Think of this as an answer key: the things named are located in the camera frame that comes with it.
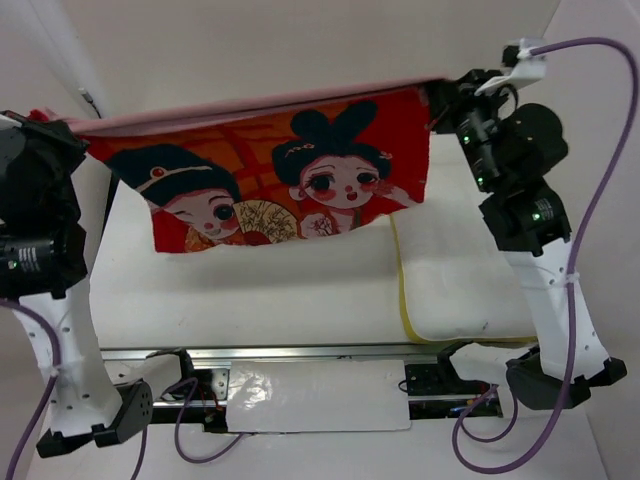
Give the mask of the white pillow with yellow edge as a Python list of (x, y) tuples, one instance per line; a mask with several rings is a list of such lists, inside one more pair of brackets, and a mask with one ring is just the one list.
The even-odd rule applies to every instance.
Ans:
[(482, 219), (483, 199), (456, 138), (432, 136), (424, 201), (391, 216), (409, 338), (534, 337), (524, 293)]

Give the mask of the pink and red pillowcase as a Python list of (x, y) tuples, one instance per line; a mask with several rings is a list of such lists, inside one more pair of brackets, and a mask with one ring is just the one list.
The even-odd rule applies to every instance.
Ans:
[(340, 235), (417, 206), (430, 125), (420, 83), (69, 121), (171, 254)]

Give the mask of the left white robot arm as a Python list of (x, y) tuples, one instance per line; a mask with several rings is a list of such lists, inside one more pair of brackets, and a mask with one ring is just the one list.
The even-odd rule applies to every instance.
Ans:
[(196, 390), (183, 349), (160, 350), (124, 378), (105, 368), (90, 311), (86, 232), (72, 174), (88, 144), (62, 121), (1, 114), (1, 303), (23, 325), (46, 381), (43, 458), (88, 443), (126, 442), (152, 420), (154, 401)]

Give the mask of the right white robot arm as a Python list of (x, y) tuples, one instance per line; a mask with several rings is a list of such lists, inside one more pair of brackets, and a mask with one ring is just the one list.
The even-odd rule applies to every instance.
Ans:
[(531, 410), (572, 409), (592, 389), (624, 378), (627, 369), (598, 339), (569, 267), (577, 236), (560, 196), (544, 179), (569, 152), (561, 120), (537, 103), (517, 104), (500, 117), (500, 107), (517, 99), (515, 87), (477, 91), (497, 75), (472, 70), (458, 80), (426, 82), (430, 128), (456, 136), (487, 196), (479, 206), (483, 221), (531, 311), (537, 344), (507, 360), (498, 378)]

